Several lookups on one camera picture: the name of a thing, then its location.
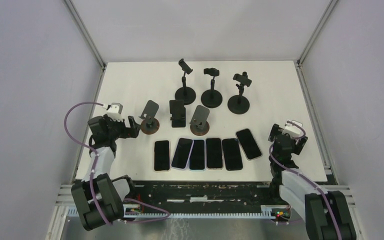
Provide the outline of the wooden base phone stand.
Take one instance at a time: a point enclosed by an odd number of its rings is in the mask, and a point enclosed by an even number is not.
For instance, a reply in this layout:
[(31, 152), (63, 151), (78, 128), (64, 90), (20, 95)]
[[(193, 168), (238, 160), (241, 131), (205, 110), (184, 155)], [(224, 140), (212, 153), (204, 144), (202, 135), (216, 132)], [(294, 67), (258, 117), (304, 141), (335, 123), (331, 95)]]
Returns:
[(155, 118), (157, 112), (159, 110), (159, 105), (153, 100), (148, 100), (142, 114), (139, 116), (142, 119), (140, 124), (141, 131), (146, 135), (155, 134), (159, 128), (160, 123)]

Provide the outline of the cream cased phone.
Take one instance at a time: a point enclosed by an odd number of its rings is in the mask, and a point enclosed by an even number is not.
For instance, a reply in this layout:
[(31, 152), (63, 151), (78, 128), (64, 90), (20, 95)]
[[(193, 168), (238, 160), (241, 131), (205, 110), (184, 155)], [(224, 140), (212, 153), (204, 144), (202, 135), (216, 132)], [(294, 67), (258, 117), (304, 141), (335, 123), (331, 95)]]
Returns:
[(168, 171), (171, 166), (170, 142), (159, 140), (154, 143), (154, 170), (156, 172)]

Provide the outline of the black folding phone stand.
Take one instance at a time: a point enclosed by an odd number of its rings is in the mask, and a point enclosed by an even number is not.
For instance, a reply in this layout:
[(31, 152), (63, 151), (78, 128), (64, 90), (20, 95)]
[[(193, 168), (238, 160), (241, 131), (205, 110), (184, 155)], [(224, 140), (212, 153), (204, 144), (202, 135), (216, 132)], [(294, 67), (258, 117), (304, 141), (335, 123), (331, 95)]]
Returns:
[(186, 108), (183, 100), (170, 100), (169, 112), (172, 128), (186, 127)]

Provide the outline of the lilac cased phone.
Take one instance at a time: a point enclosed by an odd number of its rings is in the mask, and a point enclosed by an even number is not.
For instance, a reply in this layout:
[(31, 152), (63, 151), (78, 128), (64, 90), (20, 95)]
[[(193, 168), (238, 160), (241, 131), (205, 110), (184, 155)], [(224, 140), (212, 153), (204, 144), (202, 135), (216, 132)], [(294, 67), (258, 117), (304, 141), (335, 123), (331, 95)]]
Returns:
[(190, 158), (194, 141), (189, 138), (180, 138), (171, 161), (171, 167), (175, 169), (185, 169)]

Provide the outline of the dark phone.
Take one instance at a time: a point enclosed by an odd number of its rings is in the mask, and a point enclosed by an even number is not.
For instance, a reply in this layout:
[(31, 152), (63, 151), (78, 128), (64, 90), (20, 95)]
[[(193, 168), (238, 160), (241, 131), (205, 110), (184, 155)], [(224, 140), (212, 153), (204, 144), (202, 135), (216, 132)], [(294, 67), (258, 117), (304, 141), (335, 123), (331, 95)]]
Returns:
[(225, 167), (228, 171), (243, 169), (243, 161), (237, 138), (226, 138), (221, 141)]

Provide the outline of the black round clamp stand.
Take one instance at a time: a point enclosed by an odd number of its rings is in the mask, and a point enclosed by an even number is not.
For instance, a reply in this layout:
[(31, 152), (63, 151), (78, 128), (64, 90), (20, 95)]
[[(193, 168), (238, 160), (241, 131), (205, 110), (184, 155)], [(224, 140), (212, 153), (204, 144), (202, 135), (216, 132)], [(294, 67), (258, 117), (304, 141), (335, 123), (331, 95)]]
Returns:
[(196, 100), (196, 92), (189, 86), (187, 86), (186, 75), (190, 75), (193, 69), (185, 62), (183, 58), (178, 61), (178, 65), (183, 71), (181, 78), (182, 87), (180, 87), (174, 94), (175, 100), (183, 100), (185, 105), (190, 105)]

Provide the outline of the light blue cased phone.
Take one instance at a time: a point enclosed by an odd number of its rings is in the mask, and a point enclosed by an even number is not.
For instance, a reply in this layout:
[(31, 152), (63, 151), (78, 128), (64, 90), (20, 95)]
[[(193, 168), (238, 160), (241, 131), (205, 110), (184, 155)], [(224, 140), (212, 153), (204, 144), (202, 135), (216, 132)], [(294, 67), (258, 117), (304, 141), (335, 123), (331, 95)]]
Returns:
[(191, 171), (203, 171), (206, 168), (205, 141), (197, 139), (193, 141), (189, 156), (189, 169)]

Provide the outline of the white cased phone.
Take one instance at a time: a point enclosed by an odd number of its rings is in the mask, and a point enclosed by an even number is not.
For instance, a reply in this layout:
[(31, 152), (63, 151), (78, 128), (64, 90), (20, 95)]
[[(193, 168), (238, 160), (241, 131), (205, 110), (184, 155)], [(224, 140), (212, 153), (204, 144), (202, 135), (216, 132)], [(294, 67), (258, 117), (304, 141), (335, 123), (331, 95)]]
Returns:
[(208, 169), (223, 168), (222, 140), (220, 138), (207, 138), (205, 140), (206, 167)]

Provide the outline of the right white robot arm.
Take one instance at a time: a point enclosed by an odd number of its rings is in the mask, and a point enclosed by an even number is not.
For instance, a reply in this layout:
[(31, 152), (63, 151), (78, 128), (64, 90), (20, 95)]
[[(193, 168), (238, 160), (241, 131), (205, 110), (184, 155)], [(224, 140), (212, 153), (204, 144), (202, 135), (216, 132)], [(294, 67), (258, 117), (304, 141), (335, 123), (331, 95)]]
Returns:
[(269, 199), (275, 204), (286, 201), (295, 209), (311, 240), (355, 240), (358, 235), (346, 196), (311, 180), (292, 159), (301, 154), (307, 140), (300, 122), (287, 120), (283, 127), (272, 126), (268, 137), (273, 176)]

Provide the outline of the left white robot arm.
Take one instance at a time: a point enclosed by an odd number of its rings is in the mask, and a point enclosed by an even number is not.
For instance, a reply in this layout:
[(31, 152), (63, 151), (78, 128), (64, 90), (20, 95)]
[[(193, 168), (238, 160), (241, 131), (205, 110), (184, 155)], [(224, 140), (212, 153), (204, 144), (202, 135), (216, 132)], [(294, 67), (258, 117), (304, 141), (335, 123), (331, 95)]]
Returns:
[(88, 148), (91, 163), (83, 179), (71, 187), (80, 221), (91, 231), (116, 220), (125, 219), (125, 204), (137, 198), (133, 180), (128, 175), (111, 179), (109, 173), (116, 157), (118, 139), (137, 138), (141, 126), (133, 116), (125, 121), (112, 120), (107, 114), (88, 120), (91, 130)]

